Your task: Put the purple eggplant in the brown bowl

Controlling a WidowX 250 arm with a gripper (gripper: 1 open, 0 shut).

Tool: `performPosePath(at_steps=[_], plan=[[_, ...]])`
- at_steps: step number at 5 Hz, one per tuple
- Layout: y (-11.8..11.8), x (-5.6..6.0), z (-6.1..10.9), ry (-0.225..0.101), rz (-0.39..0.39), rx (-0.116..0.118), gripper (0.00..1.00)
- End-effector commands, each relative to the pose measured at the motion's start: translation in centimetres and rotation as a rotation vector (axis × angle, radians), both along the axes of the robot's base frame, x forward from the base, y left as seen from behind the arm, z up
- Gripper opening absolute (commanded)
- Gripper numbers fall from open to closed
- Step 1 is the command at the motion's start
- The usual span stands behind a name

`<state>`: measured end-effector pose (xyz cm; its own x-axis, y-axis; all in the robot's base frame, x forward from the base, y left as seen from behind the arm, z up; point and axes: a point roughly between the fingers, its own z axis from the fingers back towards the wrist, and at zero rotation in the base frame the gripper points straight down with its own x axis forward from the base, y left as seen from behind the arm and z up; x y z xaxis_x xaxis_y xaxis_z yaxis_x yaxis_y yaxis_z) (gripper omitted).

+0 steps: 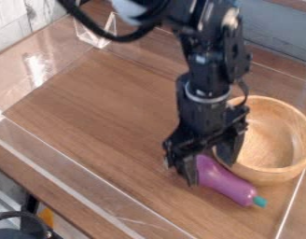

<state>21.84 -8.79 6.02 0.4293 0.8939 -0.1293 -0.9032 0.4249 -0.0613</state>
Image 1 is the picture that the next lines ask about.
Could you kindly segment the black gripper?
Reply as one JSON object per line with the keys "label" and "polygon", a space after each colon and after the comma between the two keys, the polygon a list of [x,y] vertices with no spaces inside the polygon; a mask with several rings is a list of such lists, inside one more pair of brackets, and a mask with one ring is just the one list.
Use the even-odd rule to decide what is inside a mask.
{"label": "black gripper", "polygon": [[228,105],[228,94],[204,99],[192,92],[187,74],[176,81],[179,126],[163,141],[163,149],[167,165],[176,167],[190,187],[199,185],[196,155],[206,149],[216,148],[227,166],[238,162],[251,109],[247,100]]}

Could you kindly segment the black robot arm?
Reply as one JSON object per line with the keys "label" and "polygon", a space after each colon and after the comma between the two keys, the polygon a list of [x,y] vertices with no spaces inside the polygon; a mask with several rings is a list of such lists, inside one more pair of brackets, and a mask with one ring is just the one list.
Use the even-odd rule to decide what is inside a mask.
{"label": "black robot arm", "polygon": [[250,106],[228,104],[232,86],[247,91],[252,54],[243,39],[236,0],[111,0],[123,20],[139,27],[166,24],[183,46],[188,72],[176,81],[179,125],[163,142],[166,162],[199,183],[198,155],[220,150],[227,165],[238,161],[248,129]]}

